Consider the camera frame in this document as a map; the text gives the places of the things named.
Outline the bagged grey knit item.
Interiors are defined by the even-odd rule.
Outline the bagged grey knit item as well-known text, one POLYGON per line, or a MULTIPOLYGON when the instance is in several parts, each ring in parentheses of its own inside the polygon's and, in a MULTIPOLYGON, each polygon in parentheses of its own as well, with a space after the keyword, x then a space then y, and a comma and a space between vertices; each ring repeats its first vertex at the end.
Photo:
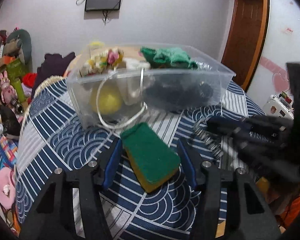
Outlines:
POLYGON ((165 111, 178 111, 195 108, 208 103, 213 89, 208 84, 183 86, 176 82, 155 81, 154 85, 143 91, 146 102, 154 108, 165 111))

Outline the yellow green sponge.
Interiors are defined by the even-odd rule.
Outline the yellow green sponge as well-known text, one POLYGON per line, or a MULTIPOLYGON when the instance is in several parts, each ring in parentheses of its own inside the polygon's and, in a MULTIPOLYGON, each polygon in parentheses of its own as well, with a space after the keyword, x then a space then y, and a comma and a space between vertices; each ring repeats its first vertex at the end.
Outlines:
POLYGON ((120 137, 130 165, 147 193, 168 181, 179 170, 180 157, 141 122, 124 130, 120 137))

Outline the green knitted cloth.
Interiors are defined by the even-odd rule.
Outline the green knitted cloth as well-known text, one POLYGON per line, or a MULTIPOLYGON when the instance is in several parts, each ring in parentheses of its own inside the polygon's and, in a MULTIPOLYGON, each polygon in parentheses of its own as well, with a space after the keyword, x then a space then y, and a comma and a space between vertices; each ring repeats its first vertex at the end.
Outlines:
POLYGON ((149 48, 141 47, 141 54, 152 68, 198 69, 187 52, 181 48, 149 48))

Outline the white drawstring pouch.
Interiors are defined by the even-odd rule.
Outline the white drawstring pouch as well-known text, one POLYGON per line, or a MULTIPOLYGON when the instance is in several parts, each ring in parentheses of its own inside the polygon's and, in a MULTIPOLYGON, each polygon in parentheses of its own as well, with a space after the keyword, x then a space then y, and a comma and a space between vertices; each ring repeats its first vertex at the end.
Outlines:
MULTIPOLYGON (((138 70, 140 72, 140 81, 117 81, 117 88, 121 93, 122 100, 127 106, 134 105, 136 103, 140 103, 140 110, 136 112, 130 119, 122 122, 120 124, 111 125, 104 121, 102 118, 98 106, 97 106, 97 114, 101 124, 108 129, 116 130, 123 129, 127 126, 130 126, 133 122, 135 122, 140 116, 143 115, 145 111, 147 111, 147 104, 142 101, 142 92, 143 92, 143 79, 144 79, 144 71, 149 69, 151 65, 146 61, 138 61, 133 58, 124 58, 123 63, 126 64, 126 70, 138 70)), ((106 84, 106 82, 112 77, 116 77, 119 71, 116 69, 108 74, 108 76, 102 81, 97 91, 97 99, 99 97, 100 91, 102 87, 106 84)))

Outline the floral fabric scrunchie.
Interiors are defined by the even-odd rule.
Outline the floral fabric scrunchie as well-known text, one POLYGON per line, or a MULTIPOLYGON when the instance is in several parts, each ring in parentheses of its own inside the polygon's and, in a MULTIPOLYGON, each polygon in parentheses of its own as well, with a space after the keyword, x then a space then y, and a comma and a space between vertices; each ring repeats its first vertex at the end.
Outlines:
POLYGON ((123 50, 119 48, 110 48, 103 52, 92 56, 85 61, 83 66, 79 70, 81 77, 102 74, 105 70, 115 70, 122 62, 124 57, 123 50))

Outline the pink plush toy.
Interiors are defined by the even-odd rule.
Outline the pink plush toy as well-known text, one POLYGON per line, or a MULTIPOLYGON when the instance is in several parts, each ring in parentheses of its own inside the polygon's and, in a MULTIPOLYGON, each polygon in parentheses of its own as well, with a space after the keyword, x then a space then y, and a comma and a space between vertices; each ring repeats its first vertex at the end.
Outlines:
POLYGON ((14 171, 9 167, 0 170, 0 204, 7 210, 11 209, 15 202, 14 171))

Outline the blue white patterned tablecloth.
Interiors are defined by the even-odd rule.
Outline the blue white patterned tablecloth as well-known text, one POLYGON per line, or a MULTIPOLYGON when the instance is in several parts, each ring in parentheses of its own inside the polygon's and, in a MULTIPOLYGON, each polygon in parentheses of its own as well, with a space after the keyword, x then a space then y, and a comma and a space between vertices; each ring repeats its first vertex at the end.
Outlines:
MULTIPOLYGON (((262 113, 238 85, 230 83, 220 105, 179 113, 152 111, 142 120, 171 149, 183 137, 203 158, 212 159, 212 153, 193 133, 197 120, 212 116, 238 120, 262 113)), ((19 139, 18 221, 25 221, 39 191, 56 168, 70 171, 82 167, 97 159, 117 136, 117 132, 102 127, 82 127, 65 81, 43 89, 30 105, 19 139)), ((188 186, 181 171, 162 187, 146 193, 123 154, 113 184, 101 194, 101 202, 114 239, 188 239, 199 193, 188 186)))

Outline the colourful patterned book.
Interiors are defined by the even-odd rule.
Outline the colourful patterned book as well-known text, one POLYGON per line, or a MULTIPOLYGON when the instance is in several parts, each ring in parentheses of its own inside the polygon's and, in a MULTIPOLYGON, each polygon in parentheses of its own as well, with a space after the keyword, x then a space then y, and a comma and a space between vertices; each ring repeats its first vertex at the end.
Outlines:
POLYGON ((14 140, 0 136, 0 155, 3 159, 5 166, 13 168, 17 163, 18 145, 14 140))

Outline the yellow felt ball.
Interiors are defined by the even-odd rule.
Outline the yellow felt ball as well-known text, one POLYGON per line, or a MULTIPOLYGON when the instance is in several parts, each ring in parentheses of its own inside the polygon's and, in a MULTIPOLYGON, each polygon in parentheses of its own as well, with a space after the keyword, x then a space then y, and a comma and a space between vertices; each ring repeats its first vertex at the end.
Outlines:
POLYGON ((96 85, 89 99, 90 106, 94 112, 97 112, 97 106, 101 115, 111 115, 119 111, 123 100, 121 93, 115 85, 104 85, 97 99, 99 85, 96 85))

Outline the clear plastic storage box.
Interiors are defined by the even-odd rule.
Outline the clear plastic storage box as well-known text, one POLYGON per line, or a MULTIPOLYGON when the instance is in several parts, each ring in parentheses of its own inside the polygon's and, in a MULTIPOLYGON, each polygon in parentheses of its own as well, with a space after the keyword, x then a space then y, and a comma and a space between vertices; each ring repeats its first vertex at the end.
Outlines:
MULTIPOLYGON (((90 106, 89 99, 91 92, 96 85, 102 83, 102 81, 111 73, 112 69, 105 70, 102 74, 95 74, 81 77, 79 70, 92 56, 95 56, 104 50, 110 48, 119 48, 124 52, 124 58, 133 58, 138 61, 146 61, 140 52, 143 44, 116 44, 110 46, 103 46, 101 48, 90 48, 89 45, 83 50, 81 55, 76 57, 70 64, 70 73, 66 79, 66 86, 72 101, 73 107, 81 121, 83 127, 102 125, 97 112, 94 112, 90 106)), ((155 81, 170 83, 176 82, 183 86, 189 86, 190 83, 201 85, 203 83, 208 84, 213 89, 213 96, 202 106, 216 105, 220 103, 225 90, 227 89, 230 81, 235 76, 235 72, 230 70, 225 65, 221 64, 214 58, 206 55, 202 51, 188 45, 177 45, 177 48, 181 48, 191 57, 193 61, 196 61, 198 69, 173 69, 173 68, 152 68, 144 71, 143 79, 143 91, 154 85, 155 81)), ((117 81, 140 81, 140 72, 138 70, 126 70, 126 64, 121 62, 116 68, 119 73, 116 77, 112 77, 106 82, 106 85, 117 86, 117 81)), ((143 117, 147 112, 151 110, 160 110, 151 107, 145 100, 145 96, 142 92, 142 101, 147 104, 147 111, 143 113, 137 120, 143 117)), ((131 106, 127 106, 124 101, 119 111, 111 115, 103 115, 102 118, 108 124, 115 125, 125 122, 130 119, 136 112, 140 110, 140 103, 136 103, 131 106)))

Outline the pink bunny toy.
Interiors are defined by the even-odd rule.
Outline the pink bunny toy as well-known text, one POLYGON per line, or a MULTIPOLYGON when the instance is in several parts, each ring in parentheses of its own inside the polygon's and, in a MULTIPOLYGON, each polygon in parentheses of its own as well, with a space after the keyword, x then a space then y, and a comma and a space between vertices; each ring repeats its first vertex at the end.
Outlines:
POLYGON ((0 73, 0 88, 1 99, 4 104, 9 105, 12 100, 17 99, 17 93, 14 87, 11 85, 6 70, 0 73))

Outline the red fabric item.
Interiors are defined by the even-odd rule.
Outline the red fabric item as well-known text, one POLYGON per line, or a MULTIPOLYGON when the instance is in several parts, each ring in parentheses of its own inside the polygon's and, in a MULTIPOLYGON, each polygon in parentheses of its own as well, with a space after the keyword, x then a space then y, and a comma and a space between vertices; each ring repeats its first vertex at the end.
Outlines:
POLYGON ((36 78, 37 78, 37 73, 27 73, 22 78, 22 83, 28 88, 33 88, 36 78))

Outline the yellow fluffy cushion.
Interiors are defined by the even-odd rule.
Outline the yellow fluffy cushion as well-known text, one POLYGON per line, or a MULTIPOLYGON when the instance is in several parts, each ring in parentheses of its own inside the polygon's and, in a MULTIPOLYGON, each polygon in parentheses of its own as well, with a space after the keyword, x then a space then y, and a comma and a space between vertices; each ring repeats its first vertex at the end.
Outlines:
POLYGON ((96 49, 96 48, 101 48, 103 46, 104 46, 104 43, 101 42, 101 41, 93 41, 93 42, 89 43, 90 48, 95 48, 96 49))

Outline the dark purple garment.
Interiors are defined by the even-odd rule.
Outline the dark purple garment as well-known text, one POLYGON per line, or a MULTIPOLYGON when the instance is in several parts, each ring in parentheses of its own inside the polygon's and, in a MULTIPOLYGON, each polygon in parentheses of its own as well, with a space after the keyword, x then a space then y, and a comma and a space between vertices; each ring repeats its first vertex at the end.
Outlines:
POLYGON ((74 52, 69 53, 65 57, 61 54, 45 54, 44 62, 37 68, 37 77, 34 81, 31 98, 38 86, 51 76, 63 76, 70 62, 76 57, 74 52))

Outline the brown wooden door frame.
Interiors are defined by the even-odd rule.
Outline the brown wooden door frame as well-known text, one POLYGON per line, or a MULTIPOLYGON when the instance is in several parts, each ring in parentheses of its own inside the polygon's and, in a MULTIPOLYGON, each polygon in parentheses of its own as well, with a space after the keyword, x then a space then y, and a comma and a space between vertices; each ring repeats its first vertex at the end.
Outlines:
POLYGON ((270 0, 234 0, 222 64, 236 73, 234 82, 248 90, 266 39, 270 0))

